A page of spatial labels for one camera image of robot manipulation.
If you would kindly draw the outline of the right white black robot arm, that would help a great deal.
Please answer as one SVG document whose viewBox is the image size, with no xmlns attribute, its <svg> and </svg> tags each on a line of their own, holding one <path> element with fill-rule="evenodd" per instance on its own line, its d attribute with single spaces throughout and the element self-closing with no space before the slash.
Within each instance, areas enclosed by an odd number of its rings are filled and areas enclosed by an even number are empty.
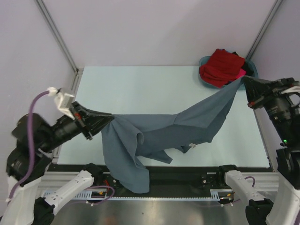
<svg viewBox="0 0 300 225">
<path fill-rule="evenodd" d="M 245 76 L 248 107 L 263 108 L 281 139 L 276 150 L 278 190 L 274 201 L 266 198 L 242 177 L 233 165 L 221 166 L 216 182 L 231 187 L 246 205 L 250 225 L 298 225 L 300 223 L 300 83 L 293 78 L 268 81 Z"/>
</svg>

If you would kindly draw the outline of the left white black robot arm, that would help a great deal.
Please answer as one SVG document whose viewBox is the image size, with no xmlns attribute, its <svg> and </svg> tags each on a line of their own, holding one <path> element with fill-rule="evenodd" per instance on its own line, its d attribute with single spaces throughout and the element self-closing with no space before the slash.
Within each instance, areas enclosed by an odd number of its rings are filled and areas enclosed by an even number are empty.
<svg viewBox="0 0 300 225">
<path fill-rule="evenodd" d="M 68 110 L 70 114 L 54 125 L 34 112 L 19 119 L 12 131 L 16 148 L 7 158 L 9 196 L 1 224 L 49 225 L 77 194 L 103 184 L 103 170 L 89 163 L 49 197 L 37 197 L 38 186 L 51 163 L 47 154 L 79 134 L 91 140 L 114 119 L 110 113 L 87 109 L 78 102 Z"/>
</svg>

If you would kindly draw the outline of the grey-blue t shirt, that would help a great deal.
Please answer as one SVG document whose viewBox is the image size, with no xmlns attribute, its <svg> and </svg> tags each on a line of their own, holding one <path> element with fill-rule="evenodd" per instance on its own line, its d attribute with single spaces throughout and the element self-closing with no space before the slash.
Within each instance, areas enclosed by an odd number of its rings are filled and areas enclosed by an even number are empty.
<svg viewBox="0 0 300 225">
<path fill-rule="evenodd" d="M 241 85 L 238 79 L 178 114 L 114 115 L 101 131 L 110 174 L 133 193 L 149 192 L 150 173 L 138 157 L 169 164 L 166 149 L 186 153 L 192 144 L 212 142 Z"/>
</svg>

